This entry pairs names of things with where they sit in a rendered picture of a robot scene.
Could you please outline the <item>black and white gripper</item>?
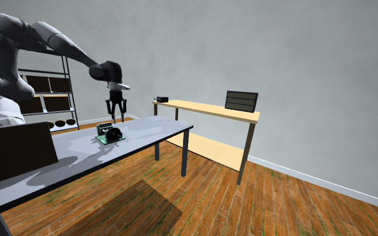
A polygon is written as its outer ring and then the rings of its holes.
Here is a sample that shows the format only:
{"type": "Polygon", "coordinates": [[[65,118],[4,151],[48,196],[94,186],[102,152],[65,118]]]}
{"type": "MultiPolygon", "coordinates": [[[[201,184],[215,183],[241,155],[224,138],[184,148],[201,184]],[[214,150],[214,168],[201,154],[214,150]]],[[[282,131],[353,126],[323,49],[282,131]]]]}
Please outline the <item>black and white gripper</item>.
{"type": "Polygon", "coordinates": [[[109,92],[110,92],[110,98],[105,100],[105,102],[107,103],[108,114],[112,115],[113,123],[116,124],[114,113],[115,113],[115,106],[116,104],[118,104],[121,111],[121,122],[124,122],[124,113],[126,113],[127,100],[123,99],[122,91],[110,90],[109,92]],[[115,96],[120,96],[120,97],[115,97],[115,96]],[[110,101],[112,102],[112,110],[110,108],[110,101]],[[122,103],[121,103],[122,101],[123,101],[123,108],[122,108],[122,103]]]}

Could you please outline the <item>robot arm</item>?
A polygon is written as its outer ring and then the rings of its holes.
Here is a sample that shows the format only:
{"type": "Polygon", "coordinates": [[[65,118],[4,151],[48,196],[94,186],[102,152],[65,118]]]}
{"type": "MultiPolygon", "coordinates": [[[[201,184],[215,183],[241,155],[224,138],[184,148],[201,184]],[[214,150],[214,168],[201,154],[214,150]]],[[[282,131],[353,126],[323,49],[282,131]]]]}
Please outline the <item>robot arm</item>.
{"type": "Polygon", "coordinates": [[[25,123],[19,105],[13,100],[30,100],[34,89],[19,75],[18,52],[44,51],[47,47],[89,67],[90,76],[106,81],[110,90],[128,90],[123,85],[121,66],[114,61],[99,64],[69,38],[45,22],[32,25],[25,21],[0,14],[0,126],[25,123]]]}

